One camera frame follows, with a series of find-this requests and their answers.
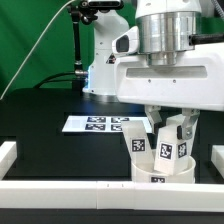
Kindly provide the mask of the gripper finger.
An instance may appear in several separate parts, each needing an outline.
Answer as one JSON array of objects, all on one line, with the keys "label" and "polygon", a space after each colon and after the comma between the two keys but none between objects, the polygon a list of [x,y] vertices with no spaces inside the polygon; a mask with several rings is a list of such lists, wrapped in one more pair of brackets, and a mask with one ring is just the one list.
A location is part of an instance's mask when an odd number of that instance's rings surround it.
[{"label": "gripper finger", "polygon": [[162,124],[162,118],[160,116],[160,106],[156,105],[146,105],[145,114],[152,128],[152,133],[156,134],[159,126]]},{"label": "gripper finger", "polygon": [[193,137],[193,126],[196,124],[200,111],[198,109],[182,109],[184,120],[181,125],[177,127],[177,138],[182,140],[189,140]]}]

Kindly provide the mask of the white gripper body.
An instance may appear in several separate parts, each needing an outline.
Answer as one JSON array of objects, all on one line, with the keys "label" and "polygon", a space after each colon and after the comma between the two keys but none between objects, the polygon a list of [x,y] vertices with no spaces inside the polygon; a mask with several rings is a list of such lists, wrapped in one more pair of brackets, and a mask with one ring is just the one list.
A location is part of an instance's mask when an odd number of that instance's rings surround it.
[{"label": "white gripper body", "polygon": [[224,54],[187,51],[174,66],[123,57],[115,63],[115,86],[121,102],[224,111]]}]

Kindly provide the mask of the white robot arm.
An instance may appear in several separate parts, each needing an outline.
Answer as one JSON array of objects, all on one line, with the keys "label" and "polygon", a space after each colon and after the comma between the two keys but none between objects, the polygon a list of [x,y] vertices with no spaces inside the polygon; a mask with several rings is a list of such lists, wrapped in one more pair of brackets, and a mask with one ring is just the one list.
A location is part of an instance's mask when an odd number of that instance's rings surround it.
[{"label": "white robot arm", "polygon": [[199,0],[137,0],[136,25],[112,42],[115,91],[142,104],[153,124],[161,106],[180,108],[180,139],[202,110],[224,111],[224,35],[200,34]]}]

